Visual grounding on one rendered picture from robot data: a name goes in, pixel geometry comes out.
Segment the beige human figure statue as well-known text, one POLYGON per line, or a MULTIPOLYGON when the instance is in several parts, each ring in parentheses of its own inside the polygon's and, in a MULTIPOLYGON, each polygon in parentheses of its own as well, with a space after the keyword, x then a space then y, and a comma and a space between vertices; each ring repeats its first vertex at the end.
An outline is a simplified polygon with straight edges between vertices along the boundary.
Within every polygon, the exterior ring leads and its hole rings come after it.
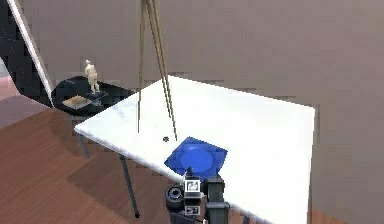
POLYGON ((91 92, 95 94, 99 92, 99 84, 98 84, 98 74, 94 64, 92 64, 89 60, 85 61, 86 67, 84 69, 84 73, 88 77, 88 83, 90 85, 91 92))

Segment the dark window with white frame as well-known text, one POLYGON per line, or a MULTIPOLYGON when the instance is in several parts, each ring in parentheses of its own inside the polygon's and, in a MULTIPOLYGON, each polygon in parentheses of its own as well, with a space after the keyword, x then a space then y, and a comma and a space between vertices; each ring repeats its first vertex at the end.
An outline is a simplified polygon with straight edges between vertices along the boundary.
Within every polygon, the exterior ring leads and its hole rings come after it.
POLYGON ((0 0, 0 58, 21 95, 52 106, 7 0, 0 0))

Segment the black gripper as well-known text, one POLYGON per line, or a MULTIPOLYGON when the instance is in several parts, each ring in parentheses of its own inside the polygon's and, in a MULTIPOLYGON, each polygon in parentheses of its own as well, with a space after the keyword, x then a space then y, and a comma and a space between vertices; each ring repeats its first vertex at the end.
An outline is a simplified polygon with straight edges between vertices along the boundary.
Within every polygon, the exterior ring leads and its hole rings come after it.
POLYGON ((171 212, 184 209, 184 191, 181 185, 171 185, 165 191, 166 207, 171 212))

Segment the white marble table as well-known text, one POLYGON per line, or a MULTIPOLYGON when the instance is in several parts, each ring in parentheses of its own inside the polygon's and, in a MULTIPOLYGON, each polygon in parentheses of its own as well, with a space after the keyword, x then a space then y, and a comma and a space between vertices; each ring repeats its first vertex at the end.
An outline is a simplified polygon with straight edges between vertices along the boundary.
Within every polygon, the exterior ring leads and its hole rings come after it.
POLYGON ((77 133, 175 181, 165 164, 188 137, 227 152, 220 170, 231 207, 264 224, 307 224, 315 110, 170 77, 76 125, 77 133))

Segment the black round side table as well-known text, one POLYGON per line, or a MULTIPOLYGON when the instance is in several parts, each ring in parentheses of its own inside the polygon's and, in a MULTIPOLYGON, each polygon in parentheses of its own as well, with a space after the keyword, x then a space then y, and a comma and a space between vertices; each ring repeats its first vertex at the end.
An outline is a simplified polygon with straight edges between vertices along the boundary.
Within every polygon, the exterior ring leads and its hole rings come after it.
POLYGON ((88 79, 75 76, 61 81, 51 92, 56 109, 69 115, 71 126, 104 111, 134 94, 134 91, 99 82, 100 91, 93 94, 88 79))

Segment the blue square plate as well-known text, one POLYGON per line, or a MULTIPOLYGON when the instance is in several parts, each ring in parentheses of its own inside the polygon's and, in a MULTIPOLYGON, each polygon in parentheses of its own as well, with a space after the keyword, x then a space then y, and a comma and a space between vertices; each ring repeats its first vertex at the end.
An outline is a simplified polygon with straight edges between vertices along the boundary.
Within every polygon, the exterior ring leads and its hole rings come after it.
POLYGON ((164 161, 172 171, 183 175, 189 168, 201 180, 216 176, 221 170, 228 151, 211 143, 187 137, 164 161))

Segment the brass tripod floor lamp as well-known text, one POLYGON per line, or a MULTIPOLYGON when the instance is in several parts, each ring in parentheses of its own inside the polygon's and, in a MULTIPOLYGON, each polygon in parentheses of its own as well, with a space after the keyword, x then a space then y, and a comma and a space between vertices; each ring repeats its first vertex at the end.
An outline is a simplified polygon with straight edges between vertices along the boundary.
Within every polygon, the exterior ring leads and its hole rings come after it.
POLYGON ((142 99, 142 84, 143 84, 143 68, 144 68, 144 47, 145 47, 145 31, 146 19, 149 19, 152 40, 156 52, 158 70, 161 77, 163 93, 167 106, 168 116, 172 121, 172 128, 174 137, 177 138, 176 121, 174 116, 171 90, 168 79, 168 70, 165 58, 165 50, 163 48, 163 41, 161 36, 160 21, 155 0, 140 0, 141 13, 140 13, 140 57, 139 57, 139 96, 137 102, 137 132, 140 132, 140 119, 141 119, 141 99, 142 99))

